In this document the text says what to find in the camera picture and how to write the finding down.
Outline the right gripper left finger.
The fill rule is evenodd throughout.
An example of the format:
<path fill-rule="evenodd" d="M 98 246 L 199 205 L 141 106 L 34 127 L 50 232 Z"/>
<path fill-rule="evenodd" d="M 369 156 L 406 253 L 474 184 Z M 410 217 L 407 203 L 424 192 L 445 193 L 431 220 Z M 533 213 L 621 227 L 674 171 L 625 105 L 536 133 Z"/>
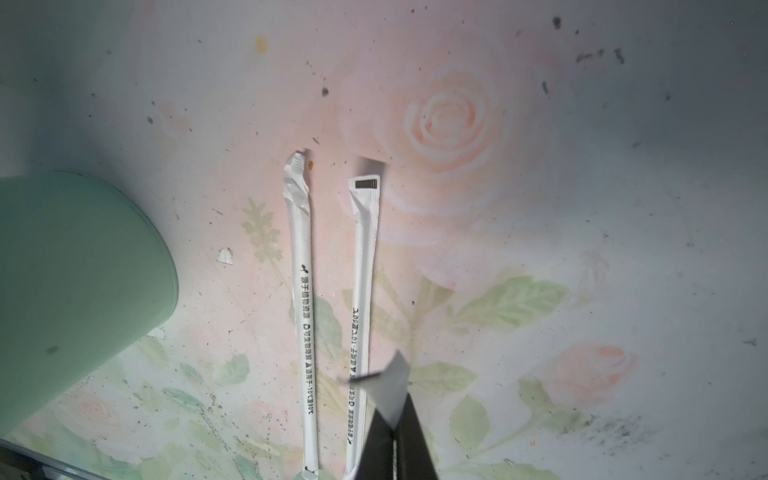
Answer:
<path fill-rule="evenodd" d="M 395 479 L 394 430 L 378 410 L 374 411 L 354 480 Z"/>

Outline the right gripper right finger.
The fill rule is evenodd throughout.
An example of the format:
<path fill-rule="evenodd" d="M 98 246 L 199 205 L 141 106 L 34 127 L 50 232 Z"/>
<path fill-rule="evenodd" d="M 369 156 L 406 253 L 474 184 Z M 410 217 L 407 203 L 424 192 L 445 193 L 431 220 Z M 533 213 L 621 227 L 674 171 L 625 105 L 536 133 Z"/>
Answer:
<path fill-rule="evenodd" d="M 394 433 L 395 473 L 400 480 L 438 480 L 415 405 L 406 396 L 404 408 Z"/>

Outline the straw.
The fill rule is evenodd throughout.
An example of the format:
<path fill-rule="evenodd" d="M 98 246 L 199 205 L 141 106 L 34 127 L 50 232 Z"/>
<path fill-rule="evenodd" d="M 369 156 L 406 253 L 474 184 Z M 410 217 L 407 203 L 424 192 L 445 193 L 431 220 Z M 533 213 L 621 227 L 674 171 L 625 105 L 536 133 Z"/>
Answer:
<path fill-rule="evenodd" d="M 315 329 L 312 284 L 311 207 L 305 180 L 306 154 L 293 153 L 283 173 L 291 239 L 292 306 L 297 330 L 298 374 L 301 382 L 303 479 L 319 477 L 318 418 L 316 407 Z"/>
<path fill-rule="evenodd" d="M 351 302 L 351 341 L 349 376 L 369 373 L 370 323 L 373 267 L 380 208 L 380 177 L 358 176 L 348 181 L 355 220 L 354 283 Z M 367 394 L 351 384 L 348 390 L 346 479 L 356 475 L 366 430 Z"/>

